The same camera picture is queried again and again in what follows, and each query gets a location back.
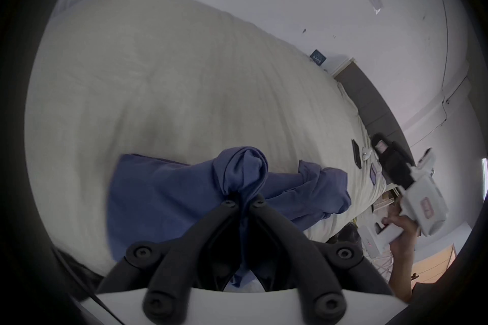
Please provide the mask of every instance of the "upholstered headboard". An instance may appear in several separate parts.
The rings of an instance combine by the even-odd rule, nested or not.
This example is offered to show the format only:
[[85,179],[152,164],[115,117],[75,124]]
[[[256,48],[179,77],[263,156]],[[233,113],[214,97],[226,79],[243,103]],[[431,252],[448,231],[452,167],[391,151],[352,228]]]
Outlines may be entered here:
[[343,85],[355,103],[369,136],[383,133],[391,141],[396,141],[413,160],[412,152],[397,120],[383,97],[362,70],[354,62],[351,62],[334,78]]

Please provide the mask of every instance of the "blue label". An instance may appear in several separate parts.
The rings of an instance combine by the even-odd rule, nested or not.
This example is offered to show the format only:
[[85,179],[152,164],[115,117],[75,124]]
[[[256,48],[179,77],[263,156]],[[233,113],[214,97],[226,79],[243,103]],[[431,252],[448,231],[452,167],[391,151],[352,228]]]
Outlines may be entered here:
[[318,65],[321,66],[324,61],[327,59],[320,51],[314,50],[313,53],[310,55],[310,58]]

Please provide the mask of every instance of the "sticker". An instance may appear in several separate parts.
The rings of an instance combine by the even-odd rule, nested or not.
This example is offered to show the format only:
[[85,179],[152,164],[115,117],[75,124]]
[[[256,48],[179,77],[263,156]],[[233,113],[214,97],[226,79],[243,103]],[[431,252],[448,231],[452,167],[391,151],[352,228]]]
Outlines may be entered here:
[[385,144],[383,141],[380,141],[376,144],[375,148],[380,152],[380,154],[382,154],[385,152],[385,150],[388,149],[388,145]]
[[371,182],[373,185],[376,185],[376,167],[374,164],[371,164],[371,169],[369,170],[369,178],[371,179]]
[[376,15],[378,14],[379,11],[381,11],[381,8],[383,8],[383,2],[381,0],[369,0],[371,5],[374,8],[374,11],[376,12]]
[[427,219],[432,218],[434,215],[434,209],[430,204],[429,198],[424,198],[420,201],[420,205],[422,206],[422,210],[424,211],[424,215]]
[[310,58],[318,65],[321,66],[324,61],[327,59],[320,51],[314,50],[312,54],[310,54]]

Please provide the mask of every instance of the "bed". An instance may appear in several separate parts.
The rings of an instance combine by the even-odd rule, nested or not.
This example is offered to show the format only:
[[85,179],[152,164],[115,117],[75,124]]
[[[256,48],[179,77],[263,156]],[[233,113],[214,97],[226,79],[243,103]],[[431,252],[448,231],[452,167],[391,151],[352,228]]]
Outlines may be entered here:
[[46,28],[25,110],[36,205],[53,243],[114,265],[105,203],[122,153],[194,164],[251,145],[269,170],[344,170],[351,207],[308,229],[325,242],[387,186],[354,163],[369,135],[343,85],[294,46],[193,0],[83,0]]

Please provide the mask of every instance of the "blue fabric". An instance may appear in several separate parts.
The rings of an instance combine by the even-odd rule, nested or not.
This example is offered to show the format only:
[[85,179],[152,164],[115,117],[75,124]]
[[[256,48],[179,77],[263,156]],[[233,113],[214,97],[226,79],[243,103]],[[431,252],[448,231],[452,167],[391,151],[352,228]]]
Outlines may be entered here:
[[[256,148],[227,149],[213,160],[191,166],[125,154],[115,169],[107,205],[108,242],[114,259],[119,261],[137,241],[162,242],[182,236],[231,192],[241,195],[243,209],[262,194],[301,230],[351,205],[344,171],[300,161],[298,173],[271,173]],[[246,226],[243,216],[241,235]],[[245,277],[246,272],[242,265],[237,286],[252,279],[252,274]]]

